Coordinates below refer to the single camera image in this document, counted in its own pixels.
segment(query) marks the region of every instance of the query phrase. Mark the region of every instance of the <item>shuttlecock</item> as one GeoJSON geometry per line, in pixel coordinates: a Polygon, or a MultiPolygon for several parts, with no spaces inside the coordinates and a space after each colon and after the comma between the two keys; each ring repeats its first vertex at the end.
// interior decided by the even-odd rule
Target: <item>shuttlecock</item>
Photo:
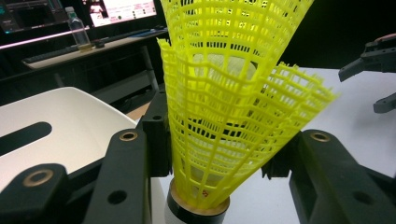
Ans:
{"type": "Polygon", "coordinates": [[[168,205],[183,222],[220,223],[231,193],[334,99],[319,77],[276,66],[312,2],[162,0],[168,205]]]}

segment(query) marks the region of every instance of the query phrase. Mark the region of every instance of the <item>black plastic part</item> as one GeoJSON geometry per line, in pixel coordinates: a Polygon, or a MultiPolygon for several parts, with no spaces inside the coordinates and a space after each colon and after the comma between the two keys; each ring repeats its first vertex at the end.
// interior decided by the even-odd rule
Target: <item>black plastic part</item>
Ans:
{"type": "Polygon", "coordinates": [[[146,135],[115,133],[103,159],[84,223],[149,223],[150,180],[146,135]]]}
{"type": "Polygon", "coordinates": [[[26,146],[50,134],[52,127],[47,122],[38,122],[0,137],[0,156],[26,146]]]}
{"type": "Polygon", "coordinates": [[[290,173],[291,151],[297,148],[301,132],[297,133],[289,142],[279,150],[275,156],[262,167],[262,178],[271,180],[273,177],[288,177],[290,173]]]}
{"type": "Polygon", "coordinates": [[[340,81],[362,71],[396,72],[396,36],[369,42],[365,47],[358,60],[340,69],[340,81]]]}
{"type": "Polygon", "coordinates": [[[396,223],[386,193],[329,133],[302,133],[290,189],[301,223],[396,223]]]}
{"type": "Polygon", "coordinates": [[[373,104],[373,109],[375,113],[383,114],[388,113],[390,110],[396,108],[396,93],[377,101],[373,104]]]}
{"type": "Polygon", "coordinates": [[[0,223],[52,223],[69,198],[60,164],[40,164],[17,175],[0,194],[0,223]]]}
{"type": "Polygon", "coordinates": [[[172,169],[172,150],[164,91],[155,94],[137,128],[147,135],[150,176],[168,176],[172,169]]]}

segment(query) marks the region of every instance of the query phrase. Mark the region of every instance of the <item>bolt hole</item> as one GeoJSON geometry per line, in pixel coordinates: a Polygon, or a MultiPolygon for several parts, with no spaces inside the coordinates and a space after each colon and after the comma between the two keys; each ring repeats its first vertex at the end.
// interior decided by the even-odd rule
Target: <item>bolt hole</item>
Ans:
{"type": "Polygon", "coordinates": [[[157,115],[157,116],[154,116],[154,117],[152,117],[153,119],[155,119],[155,120],[159,120],[159,119],[162,119],[163,117],[162,116],[159,116],[159,115],[157,115]]]}
{"type": "Polygon", "coordinates": [[[137,138],[137,133],[123,133],[120,136],[120,140],[127,142],[127,141],[132,141],[135,140],[137,138]]]}
{"type": "Polygon", "coordinates": [[[319,142],[329,142],[330,137],[324,133],[311,133],[311,137],[319,142]]]}
{"type": "Polygon", "coordinates": [[[108,195],[107,200],[111,204],[119,204],[125,201],[126,196],[127,194],[124,190],[116,190],[108,195]]]}
{"type": "Polygon", "coordinates": [[[370,197],[370,195],[368,195],[364,192],[361,192],[361,191],[353,192],[353,197],[360,203],[365,203],[368,205],[371,205],[374,203],[374,200],[372,197],[370,197]]]}
{"type": "Polygon", "coordinates": [[[39,186],[49,181],[52,177],[53,171],[51,170],[43,169],[35,171],[24,178],[23,185],[28,188],[39,186]]]}

